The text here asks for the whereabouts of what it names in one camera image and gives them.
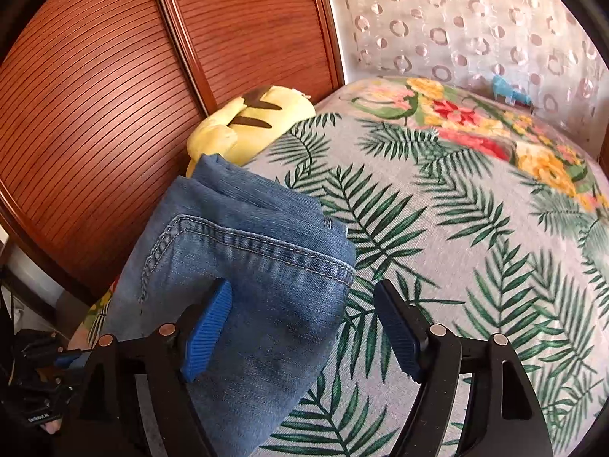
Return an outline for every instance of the jeans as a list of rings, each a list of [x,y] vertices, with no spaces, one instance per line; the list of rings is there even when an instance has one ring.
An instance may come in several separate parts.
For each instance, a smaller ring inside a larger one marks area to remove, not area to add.
[[[123,269],[104,325],[150,334],[198,302],[215,277],[233,308],[188,392],[218,457],[249,455],[323,368],[345,310],[355,253],[319,201],[201,157],[154,211]]]

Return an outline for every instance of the leaf print fabric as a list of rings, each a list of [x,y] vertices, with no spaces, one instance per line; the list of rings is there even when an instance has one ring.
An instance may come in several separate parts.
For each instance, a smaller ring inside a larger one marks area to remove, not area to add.
[[[357,249],[333,354],[254,455],[389,454],[418,385],[400,371],[376,316],[372,290],[382,278],[459,335],[507,335],[555,455],[568,455],[609,393],[607,181],[533,118],[505,120],[494,103],[434,81],[397,78],[385,89],[387,80],[375,81],[335,93],[321,105],[326,121],[295,125],[249,165],[320,198]],[[416,94],[416,111],[403,94],[403,114],[387,115],[383,108],[400,107],[399,88]],[[586,167],[583,178],[572,166]],[[582,203],[582,180],[593,201]],[[456,449],[469,382],[463,375],[440,455]]]

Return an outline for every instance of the yellow plush toy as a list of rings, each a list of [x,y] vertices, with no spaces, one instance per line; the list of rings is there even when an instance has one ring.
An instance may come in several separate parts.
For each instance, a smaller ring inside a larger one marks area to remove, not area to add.
[[[244,165],[297,121],[315,116],[315,108],[299,91],[282,86],[263,86],[207,117],[187,141],[190,177],[201,155],[220,154]]]

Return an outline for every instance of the bed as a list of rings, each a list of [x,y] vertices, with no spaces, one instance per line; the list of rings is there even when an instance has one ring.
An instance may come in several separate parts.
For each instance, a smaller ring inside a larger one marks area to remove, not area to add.
[[[92,345],[191,129],[257,85],[302,90],[317,117],[249,169],[348,223],[357,280],[324,374],[255,455],[387,455],[416,385],[371,305],[382,276],[461,335],[508,335],[569,455],[609,397],[607,178],[564,132],[402,61],[345,86],[332,5],[47,0],[0,69],[2,226],[94,304],[72,339]]]

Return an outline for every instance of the wooden wardrobe door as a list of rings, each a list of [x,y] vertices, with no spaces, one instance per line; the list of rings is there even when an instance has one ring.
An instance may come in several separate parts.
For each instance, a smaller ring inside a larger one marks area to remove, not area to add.
[[[4,224],[91,302],[184,172],[201,118],[156,1],[48,0],[0,68],[0,118]]]
[[[188,34],[217,105],[264,84],[299,89],[315,103],[342,84],[326,0],[163,1],[179,7],[175,27]]]

